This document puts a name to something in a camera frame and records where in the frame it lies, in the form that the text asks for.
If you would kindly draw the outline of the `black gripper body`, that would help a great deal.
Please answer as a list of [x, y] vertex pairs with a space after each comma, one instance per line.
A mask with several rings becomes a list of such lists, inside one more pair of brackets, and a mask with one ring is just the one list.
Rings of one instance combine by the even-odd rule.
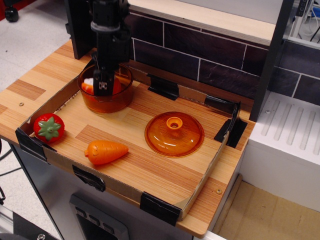
[[103, 26], [91, 22], [96, 33], [95, 62], [100, 71], [114, 72], [120, 63], [130, 60], [131, 29], [123, 21], [114, 26]]

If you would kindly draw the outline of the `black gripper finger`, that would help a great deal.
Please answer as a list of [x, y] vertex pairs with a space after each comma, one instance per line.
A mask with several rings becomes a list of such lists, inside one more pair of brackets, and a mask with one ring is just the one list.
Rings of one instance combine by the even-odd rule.
[[100, 71], [95, 69], [93, 71], [93, 95], [94, 96], [100, 95], [100, 80], [101, 80]]
[[98, 80], [98, 95], [112, 96], [114, 90], [115, 73], [113, 71], [101, 71]]

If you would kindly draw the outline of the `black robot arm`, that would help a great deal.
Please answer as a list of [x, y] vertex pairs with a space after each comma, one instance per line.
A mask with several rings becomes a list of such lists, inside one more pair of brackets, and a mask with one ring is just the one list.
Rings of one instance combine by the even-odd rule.
[[129, 13], [127, 0], [93, 0], [91, 30], [96, 33], [96, 52], [92, 54], [93, 95], [111, 96], [115, 71], [128, 62], [131, 48], [131, 29], [125, 23]]

